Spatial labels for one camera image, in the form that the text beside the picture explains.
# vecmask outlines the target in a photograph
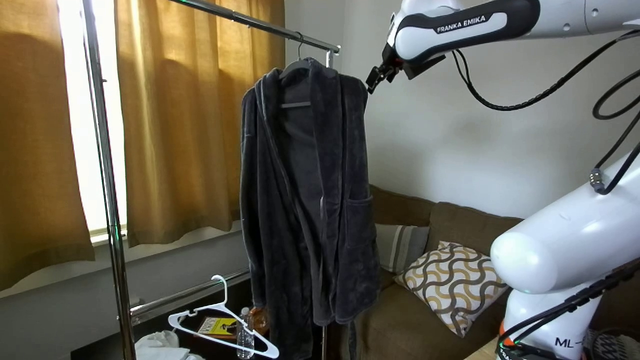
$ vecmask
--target plastic water bottle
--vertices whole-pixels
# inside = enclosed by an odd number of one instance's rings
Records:
[[[240,318],[246,322],[249,330],[253,330],[252,317],[249,315],[249,308],[244,307],[240,312]],[[242,347],[253,349],[253,334],[244,329],[241,324],[236,326],[237,344]],[[248,360],[253,356],[253,351],[237,349],[238,359]]]

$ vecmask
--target window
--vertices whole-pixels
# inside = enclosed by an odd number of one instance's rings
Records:
[[[104,83],[104,97],[109,120],[111,152],[118,196],[120,223],[127,223],[124,132],[120,107],[120,86],[116,64],[115,14],[113,1],[92,0],[96,14],[100,63]],[[106,233],[106,215],[100,179],[98,150],[93,128],[93,112],[88,73],[84,58],[84,20],[81,17],[82,0],[58,0],[60,28],[65,52],[67,92],[71,131],[76,154],[76,167],[84,215],[92,240]]]

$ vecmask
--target gray bathrobe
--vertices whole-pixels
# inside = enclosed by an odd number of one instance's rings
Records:
[[[280,359],[308,359],[311,321],[351,322],[378,298],[364,110],[356,78],[313,59],[243,99],[240,211],[253,301]],[[310,101],[304,108],[283,103]]]

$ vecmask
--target throw pillow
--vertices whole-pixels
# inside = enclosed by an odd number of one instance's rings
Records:
[[[461,338],[507,290],[488,256],[446,241],[421,256],[395,280],[425,302]]]
[[[424,254],[429,236],[428,227],[376,224],[380,267],[400,274]]]

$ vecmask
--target white robotic arm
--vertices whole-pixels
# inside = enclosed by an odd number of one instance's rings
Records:
[[[403,70],[413,79],[454,49],[519,38],[561,38],[640,29],[637,0],[404,0],[392,15],[382,64],[369,92]]]
[[[413,79],[442,61],[445,53],[462,47],[634,29],[640,29],[640,0],[493,0],[467,9],[458,0],[404,0],[392,16],[383,62],[372,69],[367,85],[373,93],[380,82],[391,82],[401,70]],[[640,78],[640,71],[607,92],[594,114],[602,101],[635,78]],[[639,102],[640,97],[617,114]],[[516,110],[525,106],[490,107]],[[639,120],[640,113],[630,128]],[[583,305],[584,299],[572,295],[588,291],[585,289],[600,284],[596,281],[615,268],[640,257],[640,162],[634,162],[639,152],[640,144],[604,171],[594,169],[590,183],[494,241],[492,263],[514,288],[503,330],[519,329],[566,299]],[[605,188],[603,182],[613,184],[615,190],[609,193],[613,186]],[[537,357],[531,359],[578,360],[582,339],[600,301],[597,295],[591,297],[594,300],[585,306],[563,313],[539,329],[522,327],[513,336],[523,335],[523,343],[536,349]],[[515,358],[513,353],[503,355]]]

